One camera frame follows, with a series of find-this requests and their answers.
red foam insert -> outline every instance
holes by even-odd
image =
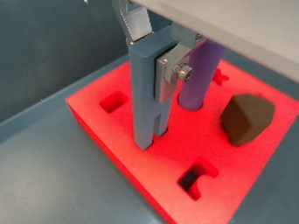
[[[299,111],[298,101],[231,64],[222,61],[219,69],[229,81],[211,83],[199,111],[173,102],[169,131],[148,150],[134,141],[128,63],[67,99],[79,124],[169,223],[229,223]],[[246,92],[275,103],[275,119],[253,143],[235,147],[221,113],[231,96]],[[183,189],[189,172],[199,178]]]

purple peg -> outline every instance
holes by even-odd
[[[223,45],[209,39],[191,53],[189,66],[193,76],[183,83],[179,95],[179,104],[185,109],[198,110],[202,107],[225,50]]]

rectangular slot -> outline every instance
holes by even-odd
[[[116,91],[100,103],[99,106],[111,114],[127,103],[127,96]]]

brown stone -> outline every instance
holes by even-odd
[[[275,104],[254,94],[234,95],[221,115],[222,128],[235,145],[251,142],[274,120]]]

